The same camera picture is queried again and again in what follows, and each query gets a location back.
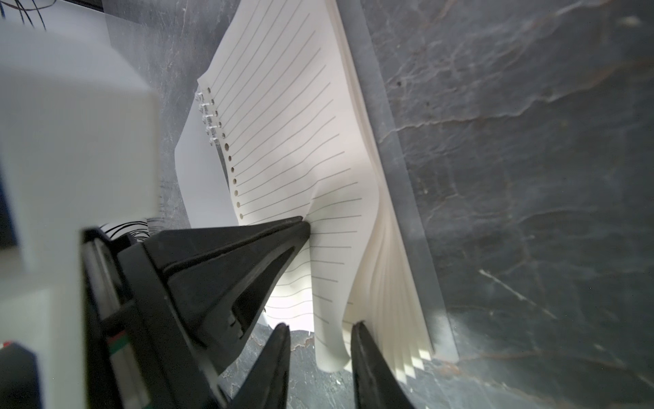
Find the white lined spiral notebook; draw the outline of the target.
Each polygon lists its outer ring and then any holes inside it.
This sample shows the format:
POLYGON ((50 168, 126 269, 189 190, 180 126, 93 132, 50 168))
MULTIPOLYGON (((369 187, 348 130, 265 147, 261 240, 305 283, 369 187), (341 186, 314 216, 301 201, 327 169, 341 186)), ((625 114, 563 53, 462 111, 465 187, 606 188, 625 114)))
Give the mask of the white lined spiral notebook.
POLYGON ((194 228, 299 216, 310 237, 262 323, 312 332, 318 367, 350 369, 363 321, 393 375, 455 362, 436 279, 418 275, 421 238, 400 232, 342 19, 334 1, 243 1, 196 90, 175 147, 194 228))

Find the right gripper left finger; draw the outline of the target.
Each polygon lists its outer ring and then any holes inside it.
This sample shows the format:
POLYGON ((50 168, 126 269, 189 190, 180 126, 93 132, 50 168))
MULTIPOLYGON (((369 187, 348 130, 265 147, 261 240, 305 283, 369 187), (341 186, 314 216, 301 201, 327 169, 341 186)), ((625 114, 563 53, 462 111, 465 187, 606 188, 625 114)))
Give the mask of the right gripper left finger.
POLYGON ((291 331, 281 323, 274 328, 262 352, 228 408, 285 409, 291 362, 291 331))

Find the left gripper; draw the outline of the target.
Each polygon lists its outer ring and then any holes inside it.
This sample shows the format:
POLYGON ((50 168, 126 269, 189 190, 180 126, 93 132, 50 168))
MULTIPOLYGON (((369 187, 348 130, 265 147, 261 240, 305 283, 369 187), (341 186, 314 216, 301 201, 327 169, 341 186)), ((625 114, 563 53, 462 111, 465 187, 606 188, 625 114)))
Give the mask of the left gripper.
POLYGON ((167 230, 143 242, 82 233, 107 268, 86 265, 107 340, 127 339, 153 408, 224 408, 200 361, 240 356, 274 286, 310 237, 300 216, 250 226, 167 230))

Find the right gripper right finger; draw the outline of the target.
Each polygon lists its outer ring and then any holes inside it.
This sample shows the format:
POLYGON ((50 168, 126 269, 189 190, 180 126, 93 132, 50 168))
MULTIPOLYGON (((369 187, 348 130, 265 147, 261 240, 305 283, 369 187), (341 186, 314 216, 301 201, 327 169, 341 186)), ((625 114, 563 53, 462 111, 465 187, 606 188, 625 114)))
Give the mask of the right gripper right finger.
POLYGON ((352 328, 351 358, 357 408, 414 407, 400 388, 363 321, 352 328))

